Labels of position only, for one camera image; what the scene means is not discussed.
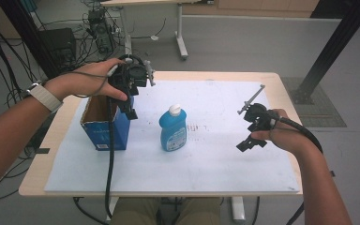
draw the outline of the blue box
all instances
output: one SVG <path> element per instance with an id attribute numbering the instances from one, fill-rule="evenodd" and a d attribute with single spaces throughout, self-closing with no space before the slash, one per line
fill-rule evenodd
<path id="1" fill-rule="evenodd" d="M 130 121 L 119 108 L 113 104 L 115 113 L 113 123 L 114 150 L 126 150 Z M 93 96 L 87 101 L 81 118 L 81 126 L 98 151 L 110 150 L 110 131 L 107 122 L 107 100 L 105 96 Z"/>

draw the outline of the pants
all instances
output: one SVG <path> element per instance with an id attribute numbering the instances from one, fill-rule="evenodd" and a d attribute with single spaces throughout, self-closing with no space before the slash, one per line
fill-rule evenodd
<path id="1" fill-rule="evenodd" d="M 119 198 L 112 225 L 157 225 L 158 198 Z M 177 225 L 218 225 L 220 198 L 186 198 Z"/>

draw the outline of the floor mat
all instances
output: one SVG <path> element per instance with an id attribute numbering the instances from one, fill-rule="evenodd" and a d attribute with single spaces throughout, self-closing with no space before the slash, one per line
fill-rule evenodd
<path id="1" fill-rule="evenodd" d="M 304 78 L 281 78 L 288 94 L 292 90 L 296 90 Z M 332 104 L 329 97 L 324 93 L 323 89 L 318 85 L 311 95 L 314 104 L 295 104 L 297 114 L 300 121 L 308 128 L 346 128 L 340 114 Z"/>

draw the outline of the white watch strap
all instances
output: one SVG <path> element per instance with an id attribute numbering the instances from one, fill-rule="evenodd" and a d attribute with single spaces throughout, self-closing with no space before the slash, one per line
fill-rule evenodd
<path id="1" fill-rule="evenodd" d="M 29 93 L 36 100 L 46 106 L 46 108 L 48 108 L 52 113 L 55 113 L 63 104 L 63 102 L 57 99 L 57 97 L 46 90 L 42 85 L 35 86 L 29 91 Z"/>

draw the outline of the blue bottle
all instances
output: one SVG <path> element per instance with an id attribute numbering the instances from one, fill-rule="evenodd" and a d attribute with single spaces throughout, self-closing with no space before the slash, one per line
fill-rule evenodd
<path id="1" fill-rule="evenodd" d="M 160 143 L 165 151 L 171 152 L 186 144 L 186 117 L 186 112 L 181 109 L 179 104 L 172 105 L 160 117 L 159 125 L 162 127 Z"/>

